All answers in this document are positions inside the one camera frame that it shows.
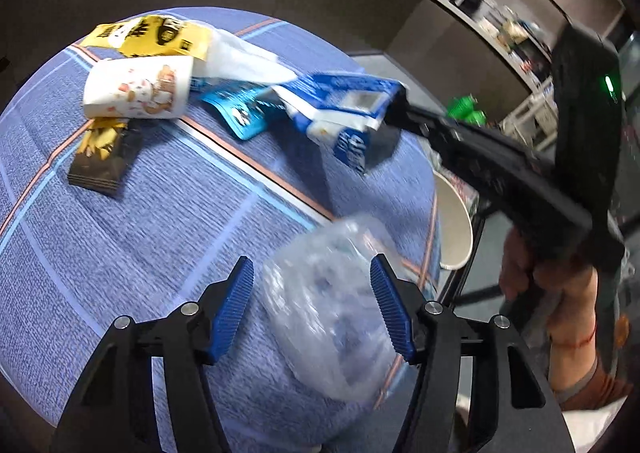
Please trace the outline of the person's right hand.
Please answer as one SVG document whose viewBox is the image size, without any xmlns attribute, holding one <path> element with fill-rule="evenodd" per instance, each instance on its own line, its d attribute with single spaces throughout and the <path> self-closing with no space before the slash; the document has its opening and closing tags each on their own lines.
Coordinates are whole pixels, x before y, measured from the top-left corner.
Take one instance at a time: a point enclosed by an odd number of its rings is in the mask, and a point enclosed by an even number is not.
<svg viewBox="0 0 640 453">
<path fill-rule="evenodd" d="M 508 300 L 523 294 L 533 281 L 543 291 L 560 294 L 547 320 L 552 343 L 565 349 L 585 347 L 597 329 L 598 273 L 592 265 L 571 261 L 534 264 L 533 246 L 513 227 L 503 244 L 499 286 Z"/>
</svg>

